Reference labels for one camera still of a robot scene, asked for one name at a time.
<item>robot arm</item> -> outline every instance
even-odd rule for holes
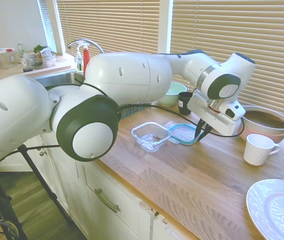
[[[66,154],[93,161],[115,142],[119,105],[149,103],[163,97],[173,75],[197,91],[188,108],[224,135],[234,133],[245,111],[237,102],[255,64],[234,53],[219,64],[200,50],[184,54],[117,52],[91,59],[82,86],[49,91],[26,76],[0,81],[0,159],[27,139],[54,131]]]
[[[68,155],[92,161],[107,153],[115,142],[119,105],[156,101],[167,93],[172,76],[181,75],[199,90],[188,107],[201,118],[199,129],[207,123],[201,137],[212,128],[225,136],[232,135],[245,113],[236,99],[254,67],[252,60],[238,53],[222,64],[200,50],[185,54],[100,54],[90,61],[85,84],[107,96],[82,85],[78,91],[61,97],[51,125]]]

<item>white cabinet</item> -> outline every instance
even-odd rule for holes
[[[42,141],[45,145],[58,145],[56,134],[54,132],[43,134]],[[76,161],[68,156],[60,147],[49,148],[47,152],[57,165],[64,166],[73,177],[79,177]]]
[[[33,137],[30,139],[31,146],[37,147],[43,145],[43,140],[41,135]],[[58,180],[56,177],[55,169],[50,156],[48,155],[48,150],[46,148],[38,148],[35,150],[28,150],[27,153],[32,158],[37,169],[40,171],[45,182],[48,184],[50,189],[59,195],[58,191]]]
[[[64,166],[58,163],[58,161],[54,161],[57,177],[63,191],[63,197],[60,198],[61,204],[85,237],[95,240],[97,239],[95,229],[98,222],[91,212],[86,188],[77,177],[73,177]]]
[[[153,222],[152,240],[189,240],[169,222],[165,223],[164,217],[158,215]]]
[[[82,163],[82,169],[92,213],[98,223],[97,239],[150,240],[154,219],[151,209],[96,162]]]

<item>red bottle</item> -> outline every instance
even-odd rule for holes
[[[90,62],[90,52],[88,51],[88,44],[84,45],[84,76],[86,76],[86,68]]]

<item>kitchen sink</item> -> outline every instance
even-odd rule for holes
[[[58,85],[77,84],[81,85],[85,77],[78,72],[57,72],[53,74],[33,77],[44,87],[52,87]]]

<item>faucet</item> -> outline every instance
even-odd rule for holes
[[[94,45],[102,54],[105,53],[104,50],[101,48],[101,46],[99,46],[96,42],[89,40],[89,39],[86,39],[86,38],[81,38],[81,39],[77,39],[75,41],[72,41],[67,45],[67,47],[69,49],[71,49],[72,45],[78,44],[78,43],[88,43],[88,44]]]

